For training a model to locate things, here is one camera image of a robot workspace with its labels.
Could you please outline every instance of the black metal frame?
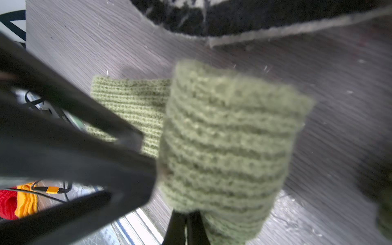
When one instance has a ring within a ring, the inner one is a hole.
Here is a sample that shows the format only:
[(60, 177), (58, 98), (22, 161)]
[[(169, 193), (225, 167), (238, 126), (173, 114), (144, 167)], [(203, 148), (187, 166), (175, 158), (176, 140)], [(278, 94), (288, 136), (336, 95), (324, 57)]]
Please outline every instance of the black metal frame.
[[(156, 180), (152, 158), (138, 153), (143, 134), (0, 34), (1, 177), (58, 179), (105, 190), (0, 224), (2, 245), (66, 245), (147, 203)], [(33, 91), (116, 137), (103, 142), (15, 102), (11, 86)]]

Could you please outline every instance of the wood grain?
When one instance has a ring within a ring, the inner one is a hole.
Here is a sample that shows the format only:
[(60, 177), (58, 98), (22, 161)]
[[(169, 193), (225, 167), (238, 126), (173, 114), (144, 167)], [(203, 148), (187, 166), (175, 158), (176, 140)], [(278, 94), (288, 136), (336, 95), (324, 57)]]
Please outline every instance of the wood grain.
[[(392, 19), (210, 49), (148, 23), (128, 0), (27, 0), (27, 49), (85, 93), (95, 74), (169, 78), (197, 59), (290, 83), (318, 104), (298, 137), (291, 174), (250, 244), (390, 244), (371, 197), (391, 168)], [(159, 192), (145, 207), (162, 232)]]

